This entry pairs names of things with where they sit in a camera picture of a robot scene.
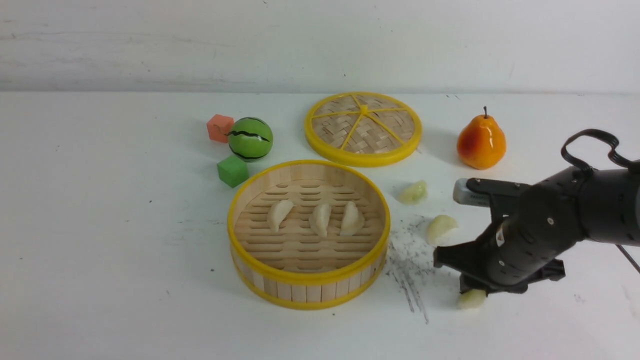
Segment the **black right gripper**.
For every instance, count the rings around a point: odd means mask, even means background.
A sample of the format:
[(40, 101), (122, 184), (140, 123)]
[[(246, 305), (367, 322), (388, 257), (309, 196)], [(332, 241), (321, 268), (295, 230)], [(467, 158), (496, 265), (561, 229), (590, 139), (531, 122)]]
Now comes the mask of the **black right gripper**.
[(460, 178), (452, 197), (491, 212), (491, 223), (475, 241), (434, 249), (435, 268), (461, 272), (461, 295), (523, 294), (531, 284), (560, 281), (566, 271), (558, 256), (585, 238), (576, 196), (547, 182)]

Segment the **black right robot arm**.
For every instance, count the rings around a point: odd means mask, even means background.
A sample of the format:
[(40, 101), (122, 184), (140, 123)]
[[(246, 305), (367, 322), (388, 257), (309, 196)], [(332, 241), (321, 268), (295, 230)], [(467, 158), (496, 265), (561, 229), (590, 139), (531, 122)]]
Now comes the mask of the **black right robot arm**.
[(434, 249), (436, 268), (461, 274), (462, 294), (523, 294), (530, 284), (562, 280), (559, 256), (583, 240), (639, 245), (639, 175), (626, 169), (569, 167), (533, 185), (460, 178), (454, 199), (491, 213), (475, 240)]

